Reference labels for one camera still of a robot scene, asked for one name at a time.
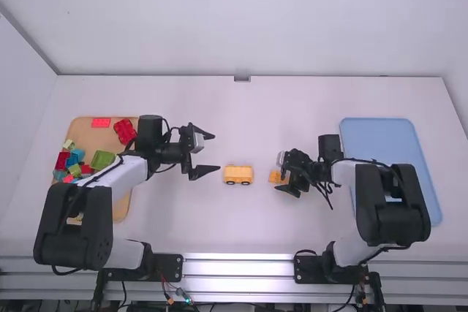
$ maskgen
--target wire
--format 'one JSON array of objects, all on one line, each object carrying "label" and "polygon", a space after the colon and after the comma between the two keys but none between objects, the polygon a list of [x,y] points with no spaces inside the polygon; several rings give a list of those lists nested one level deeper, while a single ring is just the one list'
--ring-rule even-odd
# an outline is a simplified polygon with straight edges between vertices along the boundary
[{"label": "wire", "polygon": [[366,264],[368,261],[370,261],[374,257],[380,255],[382,252],[387,252],[387,251],[391,251],[391,250],[407,250],[410,247],[411,247],[411,245],[408,245],[408,246],[386,246],[386,247],[380,248],[374,254],[372,254],[371,256],[369,256],[366,259],[363,259],[361,262],[359,262],[359,264],[360,265]]},{"label": "wire", "polygon": [[127,303],[127,289],[125,289],[124,281],[122,281],[122,290],[124,290],[124,301],[122,302],[122,304],[118,308],[121,308],[123,305],[125,305]]},{"label": "wire", "polygon": [[352,299],[352,295],[354,294],[354,289],[355,289],[355,286],[353,285],[352,286],[352,289],[351,289],[351,294],[350,296],[348,297],[348,300],[346,300],[346,302],[343,304],[343,306],[341,307],[338,307],[336,310],[333,310],[331,312],[338,312],[338,311],[341,311],[343,308],[345,308],[346,306],[348,306],[350,304],[350,301]]},{"label": "wire", "polygon": [[[57,238],[59,238],[61,236],[62,232],[64,231],[64,227],[67,224],[67,219],[69,218],[70,213],[73,211],[73,207],[75,206],[75,204],[78,202],[78,200],[81,198],[81,196],[85,192],[86,186],[93,183],[93,182],[95,182],[96,180],[100,179],[103,175],[108,174],[110,171],[114,170],[115,168],[117,168],[118,166],[120,166],[121,164],[124,163],[124,159],[122,158],[122,156],[117,155],[117,157],[119,158],[119,160],[118,160],[118,162],[116,164],[114,164],[112,167],[105,170],[100,175],[95,175],[94,177],[92,177],[90,180],[88,180],[86,183],[84,183],[81,186],[81,188],[78,190],[78,193],[75,195],[75,198],[68,205],[68,208],[67,208],[67,211],[65,212],[64,218],[63,218],[62,222],[60,223],[60,227],[58,228],[58,231],[57,231]],[[69,275],[69,274],[73,274],[73,273],[76,273],[76,272],[79,272],[79,271],[81,271],[80,268],[75,268],[73,270],[68,270],[66,272],[60,272],[60,271],[57,270],[57,267],[55,265],[52,265],[52,272],[55,275]]]},{"label": "wire", "polygon": [[363,164],[374,164],[376,166],[381,166],[381,167],[389,170],[392,173],[392,175],[396,179],[396,182],[400,185],[401,190],[403,191],[403,193],[406,193],[405,188],[404,188],[404,184],[403,184],[403,180],[400,178],[399,174],[392,167],[388,166],[387,164],[384,164],[383,162],[378,162],[377,160],[356,159],[354,157],[344,158],[344,159],[332,161],[330,163],[330,171],[331,171],[331,167],[334,164],[337,164],[338,162],[341,162],[341,161],[354,161],[354,162],[360,162],[360,163],[363,163]]},{"label": "wire", "polygon": [[166,172],[168,170],[171,170],[172,168],[174,168],[177,164],[171,164],[168,168],[165,168],[163,170],[160,170],[160,171],[156,171],[155,173],[163,173],[163,172]]},{"label": "wire", "polygon": [[[360,162],[360,163],[363,163],[363,164],[374,164],[376,166],[381,166],[381,167],[384,167],[385,169],[389,170],[392,175],[394,176],[394,178],[396,179],[396,182],[400,185],[401,187],[401,190],[405,193],[405,190],[404,190],[404,184],[403,184],[403,181],[401,180],[400,176],[398,175],[398,173],[396,173],[396,171],[388,166],[387,164],[384,164],[383,162],[378,162],[377,160],[364,160],[364,159],[355,159],[354,157],[350,157],[350,158],[344,158],[344,159],[338,159],[338,160],[333,160],[331,163],[330,163],[330,166],[328,168],[328,173],[331,172],[331,167],[338,163],[338,162],[341,162],[341,161],[354,161],[354,162]],[[328,182],[327,180],[324,181],[324,182],[314,182],[310,177],[309,177],[309,174],[306,172],[306,171],[302,171],[301,173],[305,179],[307,179],[307,181],[313,186],[316,188],[316,190],[318,190],[321,195],[325,198],[325,200],[327,201],[328,203],[328,206],[330,206],[330,209],[333,210],[333,206],[331,204],[331,201],[330,201],[330,197],[329,195],[331,195],[333,193],[333,189],[331,188],[331,185],[330,185],[330,182]]]}]

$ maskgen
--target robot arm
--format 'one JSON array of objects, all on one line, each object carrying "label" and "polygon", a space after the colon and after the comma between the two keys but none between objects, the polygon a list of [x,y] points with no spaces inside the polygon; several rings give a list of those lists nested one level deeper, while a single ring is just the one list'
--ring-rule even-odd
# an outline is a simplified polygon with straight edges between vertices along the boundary
[{"label": "robot arm", "polygon": [[[114,240],[112,205],[134,186],[148,180],[162,164],[180,164],[190,180],[218,170],[219,166],[192,167],[192,153],[203,149],[214,135],[189,123],[178,128],[178,142],[163,134],[164,118],[140,116],[134,150],[125,150],[105,169],[77,183],[56,183],[49,189],[34,243],[34,260],[41,265],[76,270],[151,268],[151,247],[133,240]],[[83,215],[79,224],[69,218]]]},{"label": "robot arm", "polygon": [[337,134],[319,137],[319,160],[312,161],[297,149],[280,153],[282,175],[289,171],[290,181],[276,189],[299,197],[312,185],[328,201],[331,185],[355,189],[356,227],[350,235],[328,244],[322,255],[329,277],[382,251],[405,249],[427,240],[431,222],[412,165],[346,159]]}]

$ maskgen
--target black cable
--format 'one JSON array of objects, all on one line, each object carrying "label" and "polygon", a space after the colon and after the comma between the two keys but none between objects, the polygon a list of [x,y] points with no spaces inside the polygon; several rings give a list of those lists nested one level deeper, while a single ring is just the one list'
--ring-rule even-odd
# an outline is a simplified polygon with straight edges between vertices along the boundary
[{"label": "black cable", "polygon": [[163,170],[160,170],[160,171],[156,171],[155,173],[163,173],[163,172],[166,172],[168,170],[171,170],[172,168],[174,168],[177,164],[171,164],[168,168],[164,168]]},{"label": "black cable", "polygon": [[391,251],[391,250],[407,250],[410,247],[411,247],[411,245],[409,245],[409,246],[386,246],[386,247],[380,248],[374,254],[372,254],[371,256],[369,256],[366,259],[363,259],[361,262],[359,262],[359,264],[360,265],[366,264],[368,261],[370,261],[374,257],[380,255],[382,252],[388,252],[388,251]]},{"label": "black cable", "polygon": [[128,150],[132,147],[133,143],[135,142],[135,139],[136,139],[136,138],[131,139],[131,140],[128,142],[128,144],[125,145],[125,149],[124,149],[125,151],[128,151]]},{"label": "black cable", "polygon": [[[78,193],[75,195],[75,198],[70,202],[70,204],[68,205],[68,208],[67,208],[67,211],[65,212],[65,215],[64,215],[64,219],[62,220],[61,224],[60,224],[60,227],[58,228],[58,231],[57,231],[57,237],[60,237],[63,230],[64,230],[64,227],[65,225],[67,224],[67,219],[68,217],[70,216],[70,213],[73,211],[73,206],[75,206],[75,204],[78,202],[78,200],[80,199],[80,197],[83,195],[83,193],[85,192],[86,190],[86,186],[95,182],[96,180],[100,179],[103,175],[106,175],[108,174],[110,171],[114,170],[115,168],[117,168],[118,166],[120,166],[121,164],[124,163],[124,159],[122,158],[122,156],[120,155],[117,155],[117,157],[119,158],[118,162],[116,164],[114,164],[112,167],[110,167],[109,169],[105,170],[103,173],[101,173],[100,175],[95,175],[94,177],[91,177],[90,180],[88,180],[86,183],[84,183],[81,188],[78,190]],[[81,271],[80,268],[75,268],[73,270],[68,270],[66,272],[60,272],[57,270],[57,267],[55,265],[52,265],[52,272],[55,274],[55,275],[69,275],[69,274],[73,274],[73,273],[76,273],[76,272],[79,272]]]},{"label": "black cable", "polygon": [[118,308],[121,308],[127,302],[127,289],[125,289],[124,281],[122,281],[122,290],[124,290],[124,301],[122,302],[122,304]]},{"label": "black cable", "polygon": [[395,172],[395,170],[388,166],[387,164],[384,164],[383,162],[378,162],[377,160],[363,160],[363,159],[356,159],[354,157],[349,157],[349,158],[344,158],[344,159],[340,159],[340,160],[334,160],[330,163],[330,171],[331,171],[331,167],[338,163],[338,162],[341,162],[341,161],[354,161],[354,162],[360,162],[360,163],[363,163],[363,164],[374,164],[376,166],[381,166],[387,170],[389,170],[392,175],[394,176],[394,178],[396,179],[396,182],[400,185],[401,187],[401,190],[403,191],[403,193],[405,193],[405,189],[404,189],[404,184],[403,184],[403,180],[400,178],[399,174]]},{"label": "black cable", "polygon": [[355,286],[353,285],[352,286],[352,289],[351,289],[351,294],[350,296],[348,297],[348,300],[343,304],[343,306],[341,307],[338,307],[336,310],[333,310],[331,312],[338,312],[338,311],[341,311],[343,308],[345,308],[346,306],[348,306],[350,304],[350,301],[352,299],[352,295],[354,294],[354,289],[355,289]]}]

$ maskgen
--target wooden tray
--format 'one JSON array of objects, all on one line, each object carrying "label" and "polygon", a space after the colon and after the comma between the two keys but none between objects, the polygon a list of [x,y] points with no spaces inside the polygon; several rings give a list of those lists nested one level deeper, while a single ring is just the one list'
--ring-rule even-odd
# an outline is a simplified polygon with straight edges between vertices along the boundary
[{"label": "wooden tray", "polygon": [[[77,117],[68,128],[67,136],[64,139],[71,139],[75,142],[76,148],[85,151],[84,162],[90,164],[94,153],[97,150],[110,151],[112,153],[120,153],[124,151],[124,145],[118,140],[117,134],[114,132],[113,125],[122,118],[128,118],[133,128],[137,130],[138,117],[111,117],[110,126],[108,128],[91,128],[91,122],[95,117]],[[125,197],[117,202],[112,209],[112,217],[114,223],[123,221],[127,216],[130,207],[130,197],[132,192],[129,191]]]}]

